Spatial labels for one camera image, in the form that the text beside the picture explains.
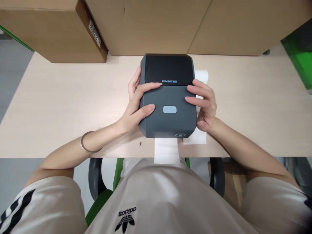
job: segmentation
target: black label printer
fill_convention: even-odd
[[[160,82],[145,92],[140,108],[155,104],[154,112],[139,128],[147,138],[188,138],[196,128],[196,106],[185,101],[195,97],[187,91],[195,78],[193,60],[184,54],[145,54],[141,60],[140,84]]]

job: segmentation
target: white paper strip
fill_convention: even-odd
[[[195,131],[188,138],[183,139],[184,145],[196,145],[196,144],[206,144],[207,133],[202,132],[197,127]]]
[[[155,164],[178,164],[180,162],[177,138],[155,138]]]
[[[208,72],[206,70],[195,70],[195,78],[201,82],[207,84],[208,82]]]

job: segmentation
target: printer power button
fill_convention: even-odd
[[[184,137],[185,136],[185,133],[178,133],[178,134],[176,134],[175,136],[177,136],[177,137]]]

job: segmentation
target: chair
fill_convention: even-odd
[[[90,208],[85,220],[88,226],[95,216],[113,194],[120,180],[120,174],[123,169],[123,158],[118,158],[116,163],[115,177],[113,182],[113,191],[107,189],[102,180],[102,158],[91,158],[89,164],[89,188],[94,203]],[[185,159],[186,165],[190,168],[189,158]],[[212,187],[221,197],[224,196],[225,175],[222,158],[210,158],[211,178],[210,187]]]

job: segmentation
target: box label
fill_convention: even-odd
[[[89,22],[89,29],[90,29],[90,31],[91,31],[91,33],[92,33],[92,35],[93,35],[95,41],[97,42],[97,45],[98,45],[99,47],[101,47],[101,39],[100,39],[100,37],[98,36],[97,31],[95,30],[95,27],[94,27],[94,25],[93,25],[92,20],[90,20],[90,22]]]

